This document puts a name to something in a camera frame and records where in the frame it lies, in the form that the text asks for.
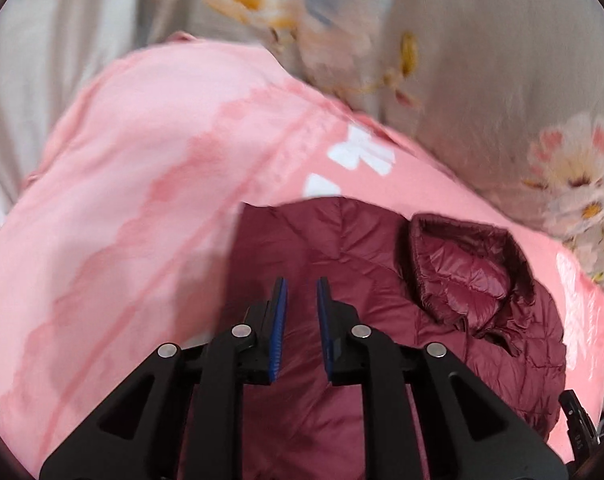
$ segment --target pink tie-dye fabric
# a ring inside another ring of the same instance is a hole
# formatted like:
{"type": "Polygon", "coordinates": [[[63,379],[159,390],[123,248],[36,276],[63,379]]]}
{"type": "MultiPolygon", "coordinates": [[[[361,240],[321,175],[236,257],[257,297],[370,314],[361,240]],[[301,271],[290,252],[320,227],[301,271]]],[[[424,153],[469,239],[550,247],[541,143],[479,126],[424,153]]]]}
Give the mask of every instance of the pink tie-dye fabric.
{"type": "MultiPolygon", "coordinates": [[[[210,336],[242,202],[323,194],[510,229],[565,320],[567,388],[598,418],[604,295],[569,252],[266,50],[179,39],[83,90],[0,231],[0,434],[30,472],[157,345],[210,336]]],[[[564,421],[550,444],[570,458],[564,421]]]]}

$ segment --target quilted fabric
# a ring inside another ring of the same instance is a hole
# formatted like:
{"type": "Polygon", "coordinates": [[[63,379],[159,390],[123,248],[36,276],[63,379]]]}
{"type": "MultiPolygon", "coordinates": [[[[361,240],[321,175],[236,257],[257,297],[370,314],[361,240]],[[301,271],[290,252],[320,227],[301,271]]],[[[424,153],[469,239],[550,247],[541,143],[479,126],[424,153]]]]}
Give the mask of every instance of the quilted fabric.
{"type": "Polygon", "coordinates": [[[220,330],[289,281],[283,367],[246,387],[244,478],[360,478],[361,394],[329,387],[315,280],[399,344],[440,341],[545,438],[559,415],[565,347],[556,305],[508,231],[319,198],[246,206],[231,253],[220,330]]]}

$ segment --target pink flower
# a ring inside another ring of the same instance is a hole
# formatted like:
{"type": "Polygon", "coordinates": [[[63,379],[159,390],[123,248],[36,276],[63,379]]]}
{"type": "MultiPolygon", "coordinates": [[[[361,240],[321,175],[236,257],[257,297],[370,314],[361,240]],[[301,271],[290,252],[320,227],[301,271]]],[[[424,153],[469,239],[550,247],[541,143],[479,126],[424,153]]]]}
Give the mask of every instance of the pink flower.
{"type": "Polygon", "coordinates": [[[604,118],[577,114],[540,132],[528,150],[531,172],[541,187],[562,190],[596,184],[604,176],[604,118]]]}

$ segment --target metal screw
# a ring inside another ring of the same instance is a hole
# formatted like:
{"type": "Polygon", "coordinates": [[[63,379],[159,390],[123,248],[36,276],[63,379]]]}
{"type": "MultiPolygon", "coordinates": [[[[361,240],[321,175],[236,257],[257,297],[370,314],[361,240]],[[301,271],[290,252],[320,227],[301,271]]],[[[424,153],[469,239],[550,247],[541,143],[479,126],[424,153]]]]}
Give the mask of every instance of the metal screw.
{"type": "Polygon", "coordinates": [[[371,329],[366,325],[355,325],[353,328],[351,328],[351,333],[355,337],[364,339],[365,337],[371,335],[371,329]]]}
{"type": "Polygon", "coordinates": [[[248,325],[235,325],[231,330],[231,333],[235,337],[248,337],[251,335],[251,327],[248,325]]]}
{"type": "Polygon", "coordinates": [[[165,359],[173,357],[178,352],[178,348],[173,343],[166,343],[157,349],[157,353],[160,357],[165,359]]]}
{"type": "Polygon", "coordinates": [[[442,343],[431,343],[426,347],[426,351],[432,357],[444,357],[447,354],[447,347],[442,343]]]}

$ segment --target black clip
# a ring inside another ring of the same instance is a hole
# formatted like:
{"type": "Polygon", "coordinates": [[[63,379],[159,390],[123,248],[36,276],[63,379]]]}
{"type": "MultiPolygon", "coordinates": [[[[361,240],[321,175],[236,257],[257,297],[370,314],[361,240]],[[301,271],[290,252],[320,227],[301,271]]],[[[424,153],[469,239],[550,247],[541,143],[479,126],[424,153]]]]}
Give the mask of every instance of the black clip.
{"type": "Polygon", "coordinates": [[[176,478],[189,406],[182,478],[241,479],[242,385],[277,377],[286,305],[278,278],[268,303],[208,345],[161,345],[53,452],[41,480],[176,478]]]}
{"type": "Polygon", "coordinates": [[[421,479],[410,385],[432,480],[566,480],[564,464],[452,352],[397,345],[317,283],[324,366],[334,386],[361,384],[367,479],[421,479]]]}
{"type": "Polygon", "coordinates": [[[565,390],[560,394],[560,405],[569,427],[567,433],[575,459],[572,467],[578,470],[595,453],[600,445],[600,438],[591,417],[573,390],[565,390]]]}

